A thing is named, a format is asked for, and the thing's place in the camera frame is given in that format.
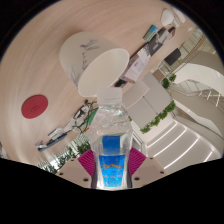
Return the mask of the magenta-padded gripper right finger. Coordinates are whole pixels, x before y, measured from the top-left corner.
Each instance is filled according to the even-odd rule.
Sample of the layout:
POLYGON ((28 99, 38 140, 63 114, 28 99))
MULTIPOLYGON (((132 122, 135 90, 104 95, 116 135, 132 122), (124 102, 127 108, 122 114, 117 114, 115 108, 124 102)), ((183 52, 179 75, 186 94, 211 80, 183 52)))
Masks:
POLYGON ((129 154, 128 171, 133 188, 146 186, 167 175, 154 157, 146 157, 135 148, 132 148, 129 154))

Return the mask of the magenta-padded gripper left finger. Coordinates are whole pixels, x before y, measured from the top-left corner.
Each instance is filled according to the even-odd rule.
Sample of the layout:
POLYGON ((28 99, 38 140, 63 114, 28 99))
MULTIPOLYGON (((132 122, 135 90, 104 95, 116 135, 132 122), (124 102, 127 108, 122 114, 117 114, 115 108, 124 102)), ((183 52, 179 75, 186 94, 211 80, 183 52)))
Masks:
POLYGON ((91 150, 87 150, 78 159, 69 159, 56 175, 81 187, 91 188, 94 172, 94 155, 91 150))

